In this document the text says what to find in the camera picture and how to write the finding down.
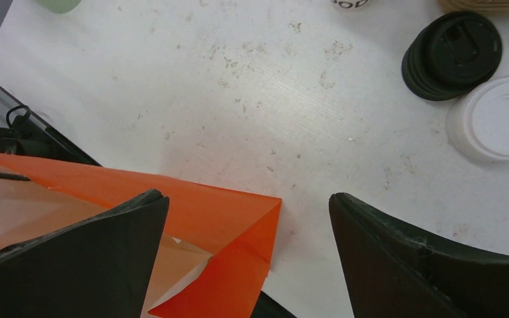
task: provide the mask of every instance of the black cup lid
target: black cup lid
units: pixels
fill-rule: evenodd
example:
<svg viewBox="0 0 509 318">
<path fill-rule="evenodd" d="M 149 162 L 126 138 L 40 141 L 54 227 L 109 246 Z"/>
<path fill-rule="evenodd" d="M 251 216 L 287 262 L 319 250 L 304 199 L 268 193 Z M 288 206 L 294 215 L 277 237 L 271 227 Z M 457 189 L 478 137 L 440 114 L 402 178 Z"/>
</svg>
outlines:
<svg viewBox="0 0 509 318">
<path fill-rule="evenodd" d="M 496 71 L 502 41 L 494 25 L 476 13 L 436 25 L 427 37 L 424 58 L 431 75 L 447 85 L 477 86 Z"/>
<path fill-rule="evenodd" d="M 470 11 L 449 13 L 424 28 L 405 53 L 402 73 L 413 93 L 443 101 L 487 81 L 502 57 L 494 25 Z"/>
</svg>

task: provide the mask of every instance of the paper cup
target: paper cup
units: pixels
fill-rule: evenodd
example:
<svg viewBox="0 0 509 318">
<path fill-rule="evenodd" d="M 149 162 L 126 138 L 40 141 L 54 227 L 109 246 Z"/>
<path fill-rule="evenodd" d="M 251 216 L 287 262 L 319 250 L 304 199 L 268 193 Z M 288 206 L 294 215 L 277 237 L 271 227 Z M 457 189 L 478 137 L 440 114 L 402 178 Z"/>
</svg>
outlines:
<svg viewBox="0 0 509 318">
<path fill-rule="evenodd" d="M 331 0 L 335 7 L 342 11 L 356 11 L 366 7 L 370 0 Z"/>
</svg>

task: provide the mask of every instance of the cup lid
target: cup lid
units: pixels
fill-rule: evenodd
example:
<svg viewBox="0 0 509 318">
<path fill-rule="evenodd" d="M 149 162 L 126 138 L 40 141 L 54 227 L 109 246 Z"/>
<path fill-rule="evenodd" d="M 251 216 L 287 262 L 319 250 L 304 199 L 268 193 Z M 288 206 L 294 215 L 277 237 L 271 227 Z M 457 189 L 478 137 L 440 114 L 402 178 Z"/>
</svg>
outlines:
<svg viewBox="0 0 509 318">
<path fill-rule="evenodd" d="M 509 81 L 486 91 L 474 105 L 470 127 L 479 146 L 509 158 Z"/>
</svg>

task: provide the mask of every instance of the orange paper bag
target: orange paper bag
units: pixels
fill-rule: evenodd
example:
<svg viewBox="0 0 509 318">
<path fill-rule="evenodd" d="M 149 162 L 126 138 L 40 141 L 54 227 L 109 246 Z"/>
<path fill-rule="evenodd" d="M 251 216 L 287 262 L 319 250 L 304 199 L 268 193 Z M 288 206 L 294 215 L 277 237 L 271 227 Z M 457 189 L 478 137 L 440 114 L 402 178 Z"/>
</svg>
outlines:
<svg viewBox="0 0 509 318">
<path fill-rule="evenodd" d="M 0 154 L 0 166 L 108 209 L 148 189 L 160 190 L 171 200 L 164 233 L 213 257 L 198 278 L 149 313 L 250 317 L 270 270 L 280 199 L 42 158 Z"/>
</svg>

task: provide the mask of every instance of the table surface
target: table surface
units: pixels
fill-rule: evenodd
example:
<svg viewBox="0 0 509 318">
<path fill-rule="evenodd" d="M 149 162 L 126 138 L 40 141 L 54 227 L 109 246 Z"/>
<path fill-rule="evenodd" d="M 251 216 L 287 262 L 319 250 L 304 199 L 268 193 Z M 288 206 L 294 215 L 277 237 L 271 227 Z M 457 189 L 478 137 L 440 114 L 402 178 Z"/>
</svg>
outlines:
<svg viewBox="0 0 509 318">
<path fill-rule="evenodd" d="M 433 233 L 509 254 L 509 163 L 448 143 L 452 102 L 400 62 L 435 1 L 13 1 L 0 85 L 105 166 L 284 199 L 264 291 L 298 317 L 350 317 L 327 200 L 346 191 Z M 509 75 L 509 17 L 493 19 Z"/>
</svg>

